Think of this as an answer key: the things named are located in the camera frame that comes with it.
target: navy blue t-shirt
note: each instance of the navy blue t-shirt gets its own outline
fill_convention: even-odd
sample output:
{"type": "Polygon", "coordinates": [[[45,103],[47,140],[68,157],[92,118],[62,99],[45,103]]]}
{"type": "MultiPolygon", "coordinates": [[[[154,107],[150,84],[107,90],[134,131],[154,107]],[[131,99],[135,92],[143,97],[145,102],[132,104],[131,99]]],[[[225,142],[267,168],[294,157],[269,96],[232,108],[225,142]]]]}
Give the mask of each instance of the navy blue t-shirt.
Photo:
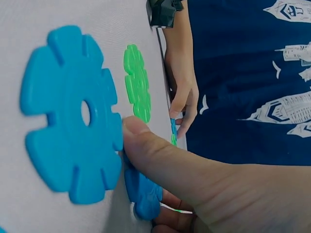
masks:
{"type": "Polygon", "coordinates": [[[188,0],[198,116],[188,150],[311,165],[311,1],[188,0]]]}

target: black object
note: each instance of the black object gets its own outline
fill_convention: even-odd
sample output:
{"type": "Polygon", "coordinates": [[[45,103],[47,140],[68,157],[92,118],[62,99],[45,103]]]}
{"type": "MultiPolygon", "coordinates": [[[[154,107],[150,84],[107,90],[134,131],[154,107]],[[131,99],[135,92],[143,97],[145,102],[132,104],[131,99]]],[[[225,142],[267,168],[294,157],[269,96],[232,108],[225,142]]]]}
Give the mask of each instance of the black object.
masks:
{"type": "Polygon", "coordinates": [[[181,0],[149,0],[152,17],[150,26],[172,28],[176,11],[184,9],[181,0]]]}

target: hand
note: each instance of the hand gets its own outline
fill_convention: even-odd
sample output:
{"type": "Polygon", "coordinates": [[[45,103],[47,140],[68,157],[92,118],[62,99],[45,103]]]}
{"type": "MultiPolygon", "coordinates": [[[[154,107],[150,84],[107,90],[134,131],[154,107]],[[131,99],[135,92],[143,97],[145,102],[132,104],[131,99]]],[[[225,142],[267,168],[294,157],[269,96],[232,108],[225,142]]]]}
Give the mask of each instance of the hand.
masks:
{"type": "Polygon", "coordinates": [[[123,122],[132,164],[163,188],[153,233],[311,232],[311,168],[228,165],[172,146],[131,116],[123,122]]]}
{"type": "Polygon", "coordinates": [[[192,49],[167,49],[165,66],[168,79],[173,89],[173,101],[170,117],[177,118],[179,113],[186,111],[182,119],[176,121],[180,125],[177,138],[184,136],[197,115],[199,90],[193,68],[192,49]]]}

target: person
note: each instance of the person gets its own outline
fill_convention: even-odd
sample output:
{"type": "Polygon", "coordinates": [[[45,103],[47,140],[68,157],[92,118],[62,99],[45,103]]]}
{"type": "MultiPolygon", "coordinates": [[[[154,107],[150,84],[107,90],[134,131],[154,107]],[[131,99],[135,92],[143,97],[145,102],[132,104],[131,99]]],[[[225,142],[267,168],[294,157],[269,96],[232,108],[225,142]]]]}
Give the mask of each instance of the person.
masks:
{"type": "Polygon", "coordinates": [[[309,233],[311,168],[230,165],[179,149],[135,116],[123,120],[131,163],[164,188],[152,233],[309,233]]]}
{"type": "Polygon", "coordinates": [[[230,164],[311,165],[311,1],[183,0],[164,29],[188,150],[230,164]]]}

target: white print on shirt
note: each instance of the white print on shirt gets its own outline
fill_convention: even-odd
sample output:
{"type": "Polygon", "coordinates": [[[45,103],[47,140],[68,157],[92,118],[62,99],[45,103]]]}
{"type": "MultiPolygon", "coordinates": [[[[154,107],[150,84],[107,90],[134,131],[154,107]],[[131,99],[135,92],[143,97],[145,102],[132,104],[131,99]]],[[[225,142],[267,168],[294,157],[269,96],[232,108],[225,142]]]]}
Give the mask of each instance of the white print on shirt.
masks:
{"type": "Polygon", "coordinates": [[[288,22],[311,23],[311,2],[307,0],[276,0],[263,10],[288,22]]]}
{"type": "Polygon", "coordinates": [[[287,134],[297,135],[302,138],[311,137],[311,122],[296,125],[296,127],[288,131],[287,134]]]}
{"type": "Polygon", "coordinates": [[[296,127],[287,134],[311,137],[311,122],[309,122],[311,120],[311,91],[267,102],[246,120],[273,124],[296,124],[296,127]],[[310,132],[307,132],[306,125],[310,128],[310,132]]]}
{"type": "Polygon", "coordinates": [[[276,51],[283,52],[285,62],[300,61],[303,67],[311,66],[311,42],[307,45],[287,45],[276,51]]]}
{"type": "Polygon", "coordinates": [[[280,73],[281,73],[281,68],[277,66],[275,61],[272,61],[272,65],[273,65],[274,69],[276,69],[276,78],[279,79],[280,73]]]}
{"type": "Polygon", "coordinates": [[[203,96],[202,105],[203,107],[200,109],[200,115],[202,115],[205,110],[209,109],[207,102],[206,102],[206,95],[203,96]]]}
{"type": "Polygon", "coordinates": [[[299,73],[300,77],[305,81],[311,80],[311,67],[299,73]]]}

